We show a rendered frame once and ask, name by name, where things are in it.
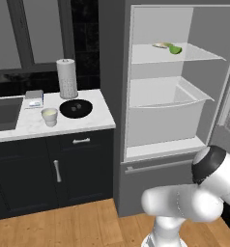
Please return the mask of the black ice bowl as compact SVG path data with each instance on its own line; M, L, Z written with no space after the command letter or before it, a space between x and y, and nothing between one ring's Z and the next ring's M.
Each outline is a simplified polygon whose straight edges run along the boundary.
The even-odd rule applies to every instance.
M88 116L93 110L93 104L85 99L73 99L63 102L59 110L69 119L79 119Z

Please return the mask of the white fridge drawer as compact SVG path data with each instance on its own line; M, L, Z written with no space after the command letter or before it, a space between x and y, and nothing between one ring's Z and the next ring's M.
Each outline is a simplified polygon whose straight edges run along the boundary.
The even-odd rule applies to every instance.
M182 76L131 80L127 145L193 138L207 100L212 98Z

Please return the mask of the grey fridge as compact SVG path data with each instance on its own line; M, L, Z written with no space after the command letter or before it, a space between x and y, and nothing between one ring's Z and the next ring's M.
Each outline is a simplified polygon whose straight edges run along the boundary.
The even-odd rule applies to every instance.
M116 123L120 216L152 187L189 184L230 98L230 0L99 0L101 92Z

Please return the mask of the white glass of lemonade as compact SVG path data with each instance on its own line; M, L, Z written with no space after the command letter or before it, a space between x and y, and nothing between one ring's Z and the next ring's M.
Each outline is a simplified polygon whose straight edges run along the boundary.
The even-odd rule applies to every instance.
M56 108L45 108L42 110L42 117L47 126L53 127L57 124L58 110Z

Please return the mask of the green lemon wedge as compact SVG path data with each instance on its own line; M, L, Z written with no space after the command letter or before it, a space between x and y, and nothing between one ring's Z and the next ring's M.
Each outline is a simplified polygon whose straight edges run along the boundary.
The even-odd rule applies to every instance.
M171 54L180 54L182 52L182 48L179 46L172 45L169 47L169 51Z

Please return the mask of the glass fridge shelf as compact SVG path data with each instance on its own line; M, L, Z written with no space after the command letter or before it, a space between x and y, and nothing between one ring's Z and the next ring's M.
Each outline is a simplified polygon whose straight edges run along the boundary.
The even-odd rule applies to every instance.
M172 54L167 48L154 47L152 44L134 44L132 46L131 61L138 64L157 64L168 62L224 60L210 51L191 43L177 43L182 48L179 54Z

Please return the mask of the black cupboard drawer front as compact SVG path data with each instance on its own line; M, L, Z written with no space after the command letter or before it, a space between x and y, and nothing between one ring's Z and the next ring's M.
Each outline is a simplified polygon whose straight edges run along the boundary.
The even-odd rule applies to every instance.
M113 130L96 130L65 134L58 137L62 151L73 150L83 147L101 146L112 139Z

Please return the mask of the black cupboard door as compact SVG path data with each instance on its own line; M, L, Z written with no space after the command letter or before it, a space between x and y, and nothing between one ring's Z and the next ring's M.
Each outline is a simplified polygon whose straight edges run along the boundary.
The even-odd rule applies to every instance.
M57 207L45 139L0 143L0 219Z
M50 156L59 206L75 206L113 196L113 154L99 146L59 151ZM57 182L54 160L59 161L61 182Z

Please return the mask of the white paper towel roll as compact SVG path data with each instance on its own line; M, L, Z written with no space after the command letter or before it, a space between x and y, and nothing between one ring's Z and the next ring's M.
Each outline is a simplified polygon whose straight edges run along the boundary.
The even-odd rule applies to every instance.
M60 97L73 99L78 96L75 61L73 59L60 59L56 61Z

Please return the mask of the white soap dish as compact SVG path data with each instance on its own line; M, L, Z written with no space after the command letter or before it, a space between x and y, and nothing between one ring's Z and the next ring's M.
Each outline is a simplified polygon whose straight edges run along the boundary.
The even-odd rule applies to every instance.
M39 100L33 100L27 103L26 108L43 108L43 102Z

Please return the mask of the small white plate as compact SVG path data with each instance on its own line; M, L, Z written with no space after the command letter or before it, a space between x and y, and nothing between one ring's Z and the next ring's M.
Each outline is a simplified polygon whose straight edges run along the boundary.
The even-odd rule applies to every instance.
M167 48L169 48L170 46L173 46L173 45L174 44L170 43L170 42L158 42L158 43L154 43L153 47L167 49Z

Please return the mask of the dark sink basin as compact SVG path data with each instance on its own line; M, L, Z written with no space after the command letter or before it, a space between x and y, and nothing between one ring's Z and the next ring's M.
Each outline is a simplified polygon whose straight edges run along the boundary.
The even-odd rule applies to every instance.
M14 130L23 98L0 99L0 131Z

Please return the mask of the grey framed window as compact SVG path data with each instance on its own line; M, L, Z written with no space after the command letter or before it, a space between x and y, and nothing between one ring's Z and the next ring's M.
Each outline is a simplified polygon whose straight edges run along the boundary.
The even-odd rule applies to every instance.
M55 71L73 57L71 0L0 0L0 74Z

